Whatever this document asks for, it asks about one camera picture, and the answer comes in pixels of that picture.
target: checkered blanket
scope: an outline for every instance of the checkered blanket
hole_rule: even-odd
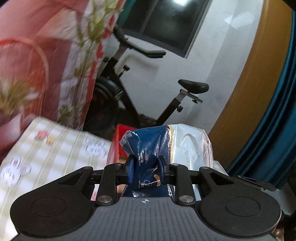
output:
[[[0,166],[0,240],[17,234],[9,216],[15,199],[81,167],[103,169],[110,144],[42,117],[34,119]]]

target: metal screw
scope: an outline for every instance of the metal screw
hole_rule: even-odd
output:
[[[183,195],[183,196],[181,196],[181,197],[179,198],[179,200],[180,200],[181,202],[186,202],[186,203],[188,203],[188,202],[192,202],[192,201],[194,200],[194,198],[191,197],[191,196],[189,196],[189,195]]]
[[[112,201],[112,198],[108,195],[102,195],[98,197],[98,201],[101,203],[109,203]]]

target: round pad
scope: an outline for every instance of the round pad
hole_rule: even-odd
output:
[[[49,238],[65,235],[84,225],[93,208],[94,204],[75,186],[45,185],[15,200],[10,217],[18,233]]]
[[[32,204],[32,211],[42,217],[60,214],[66,208],[66,202],[58,197],[43,197]]]
[[[202,199],[199,213],[212,229],[247,238],[272,232],[281,217],[281,208],[270,195],[236,184],[216,186]]]
[[[225,208],[233,215],[240,217],[249,217],[260,210],[259,203],[249,197],[233,197],[228,199]]]

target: ribbed gray surface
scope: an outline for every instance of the ribbed gray surface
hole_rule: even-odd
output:
[[[18,241],[40,239],[19,236]],[[117,204],[99,207],[80,229],[46,241],[274,241],[271,235],[255,239],[234,239],[209,229],[190,207],[174,204],[169,197],[121,197]]]

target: blue package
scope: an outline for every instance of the blue package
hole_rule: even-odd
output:
[[[120,144],[127,155],[134,155],[133,180],[122,196],[174,197],[172,185],[161,185],[162,171],[158,157],[164,156],[170,164],[170,129],[158,126],[127,131]]]

